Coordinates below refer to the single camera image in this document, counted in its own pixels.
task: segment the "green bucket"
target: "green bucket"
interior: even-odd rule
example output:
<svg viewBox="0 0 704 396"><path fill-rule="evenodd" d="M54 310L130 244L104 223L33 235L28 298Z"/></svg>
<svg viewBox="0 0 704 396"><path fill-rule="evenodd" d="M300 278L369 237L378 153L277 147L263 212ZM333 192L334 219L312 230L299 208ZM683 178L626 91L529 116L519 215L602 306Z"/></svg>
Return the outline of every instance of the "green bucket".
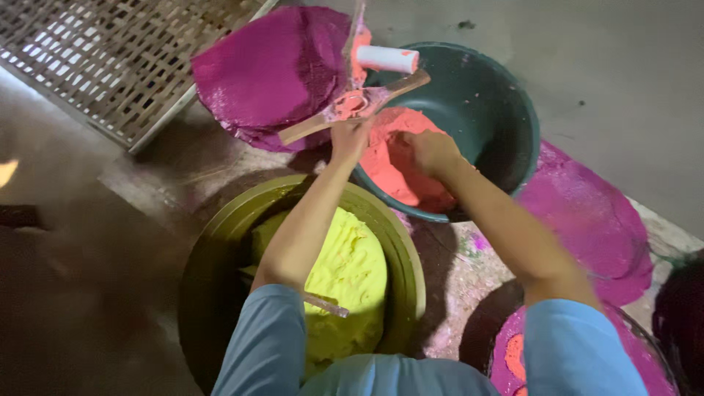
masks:
<svg viewBox="0 0 704 396"><path fill-rule="evenodd" d="M420 67L432 81L390 101L386 107L420 110L457 143L462 155L484 176L515 195L535 171L540 151L538 117L518 80L495 60L456 44L420 42L404 46L420 52ZM373 73L367 86L401 77ZM361 166L355 179L390 207L438 223L467 221L459 209L434 214L397 201L382 191Z"/></svg>
<svg viewBox="0 0 704 396"><path fill-rule="evenodd" d="M312 181L311 176L287 176L240 194L210 220L191 251L181 279L178 327L188 367L206 395L249 294L238 268L252 264L251 231L292 209ZM376 352L405 353L425 312L425 280L413 241L398 217L359 186L347 183L339 206L365 222L384 250L389 283Z"/></svg>

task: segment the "magenta powder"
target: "magenta powder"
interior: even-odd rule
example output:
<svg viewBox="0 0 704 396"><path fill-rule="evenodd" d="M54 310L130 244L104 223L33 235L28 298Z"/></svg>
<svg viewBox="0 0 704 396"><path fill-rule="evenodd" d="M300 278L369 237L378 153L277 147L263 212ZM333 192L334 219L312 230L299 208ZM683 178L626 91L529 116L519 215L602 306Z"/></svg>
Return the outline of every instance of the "magenta powder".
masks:
<svg viewBox="0 0 704 396"><path fill-rule="evenodd" d="M596 294L622 306L650 287L648 234L628 199L546 141L518 202L546 224L590 272Z"/></svg>
<svg viewBox="0 0 704 396"><path fill-rule="evenodd" d="M605 304L604 309L607 318L616 328L626 354L631 358L636 370L641 374L648 394L658 396L674 395L674 388L667 381L658 358L654 357L643 341L629 330L616 308ZM508 317L501 327L501 331L496 336L494 356L491 363L491 383L496 386L500 394L505 396L513 396L519 388L525 385L525 381L513 375L504 360L508 341L516 334L523 334L525 314L526 308L520 307L513 315ZM624 395L628 394L627 389L623 389L622 392Z"/></svg>
<svg viewBox="0 0 704 396"><path fill-rule="evenodd" d="M235 137L270 151L300 151L329 139L284 146L277 132L322 110L346 84L341 54L349 16L325 7L280 7L193 57L203 105Z"/></svg>

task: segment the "wooden stick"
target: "wooden stick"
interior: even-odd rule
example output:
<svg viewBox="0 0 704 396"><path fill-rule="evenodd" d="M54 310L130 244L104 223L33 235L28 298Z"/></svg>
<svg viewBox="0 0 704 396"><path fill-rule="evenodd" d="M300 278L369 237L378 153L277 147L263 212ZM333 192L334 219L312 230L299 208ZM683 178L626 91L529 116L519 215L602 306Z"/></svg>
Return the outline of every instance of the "wooden stick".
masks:
<svg viewBox="0 0 704 396"><path fill-rule="evenodd" d="M368 93L366 96L372 97L372 101L367 107L373 109L373 111L371 111L368 115L381 110L381 108L384 107L385 104L389 103L389 101L393 98L426 85L428 82L430 82L430 75L428 75L425 70L419 69L412 75L409 75L406 78L401 78L400 80L394 81L384 87L364 88L363 91ZM344 121L329 121L326 119L323 113L326 111L331 113L333 107L334 104L331 104L321 113L315 114L313 117L310 117L305 121L284 129L279 132L279 138L284 145L288 146L296 140L303 139L311 133L324 130L325 128L330 128L334 123Z"/></svg>
<svg viewBox="0 0 704 396"><path fill-rule="evenodd" d="M325 128L330 128L331 125L332 123L328 123L325 120L325 117L321 113L318 113L305 121L301 121L300 123L279 132L279 138L284 145L288 146L296 140L303 139L311 133L324 130Z"/></svg>
<svg viewBox="0 0 704 396"><path fill-rule="evenodd" d="M257 274L257 268L258 266L249 266L249 267L243 267L243 268L238 268L239 272L245 275L243 278L245 280L253 280L254 276ZM327 302L323 300L322 298L318 298L309 292L303 292L303 301L309 303L310 305L316 306L324 311L328 311L329 313L339 316L341 318L346 318L350 314L350 310L347 308L343 308L339 305L335 305L331 302Z"/></svg>

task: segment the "woven bamboo tray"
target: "woven bamboo tray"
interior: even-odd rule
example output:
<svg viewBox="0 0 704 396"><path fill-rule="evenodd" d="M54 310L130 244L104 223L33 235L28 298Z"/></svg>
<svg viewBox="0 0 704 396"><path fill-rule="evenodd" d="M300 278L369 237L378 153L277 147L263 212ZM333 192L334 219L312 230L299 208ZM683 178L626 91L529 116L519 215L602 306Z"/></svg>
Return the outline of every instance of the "woven bamboo tray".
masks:
<svg viewBox="0 0 704 396"><path fill-rule="evenodd" d="M278 0L0 0L0 66L136 152L195 98L189 59Z"/></svg>

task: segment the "wooden handle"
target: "wooden handle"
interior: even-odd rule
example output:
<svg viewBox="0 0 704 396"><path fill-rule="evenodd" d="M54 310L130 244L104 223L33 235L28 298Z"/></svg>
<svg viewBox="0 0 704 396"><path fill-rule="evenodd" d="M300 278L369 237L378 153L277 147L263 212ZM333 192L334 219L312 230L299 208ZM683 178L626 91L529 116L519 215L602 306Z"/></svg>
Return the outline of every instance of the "wooden handle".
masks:
<svg viewBox="0 0 704 396"><path fill-rule="evenodd" d="M406 78L401 78L400 80L396 80L388 85L385 85L380 88L366 88L366 89L383 89L386 94L382 97L381 100L379 100L377 103L374 103L373 106L375 106L374 109L374 114L378 113L381 111L381 109L386 106L387 103L389 103L393 98L401 96L405 94L406 92L413 91L414 89L418 87L422 87L423 85L426 85L428 82L430 82L430 75L423 70L419 69L416 70L415 73L412 75L409 75Z"/></svg>
<svg viewBox="0 0 704 396"><path fill-rule="evenodd" d="M296 140L303 139L304 137L310 135L313 132L324 130L325 128L330 128L331 125L331 123L328 123L325 120L325 117L322 114L318 113L305 121L301 121L300 123L297 123L279 132L279 138L284 143L284 145L288 146Z"/></svg>
<svg viewBox="0 0 704 396"><path fill-rule="evenodd" d="M430 82L430 76L428 73L419 69L415 73L409 75L406 78L401 78L400 80L394 81L381 88L365 88L365 89L382 89L386 92L383 99L377 103L372 103L369 106L375 106L374 112L381 110L385 104L389 103L393 98L405 94L406 92L412 91L418 87L426 85ZM295 142L296 140L303 139L304 137L310 135L311 133L317 132L319 130L324 130L325 128L330 128L334 122L327 122L325 117L321 114L315 114L313 117L305 121L301 121L293 126L290 126L283 131L279 132L279 138L288 146L289 144Z"/></svg>
<svg viewBox="0 0 704 396"><path fill-rule="evenodd" d="M423 69L416 70L412 75L396 80L385 86L385 88L390 91L389 99L387 101L418 87L422 87L428 82L430 82L430 75L428 75L428 72Z"/></svg>
<svg viewBox="0 0 704 396"><path fill-rule="evenodd" d="M242 279L245 280L247 284L251 284L251 281L254 280L254 277L257 274L258 268L259 266L254 265L238 269L242 275L245 275ZM310 305L314 305L320 309L324 309L325 311L328 311L329 313L335 316L339 316L341 318L346 318L350 314L349 309L343 308L339 305L335 305L331 302L327 302L322 298L310 294L309 292L303 292L303 301L309 303Z"/></svg>
<svg viewBox="0 0 704 396"><path fill-rule="evenodd" d="M303 292L303 301L309 303L310 305L315 305L320 309L324 309L325 311L341 318L346 318L350 314L349 309L335 305L331 302L327 302L322 298L318 298L310 294L309 292Z"/></svg>

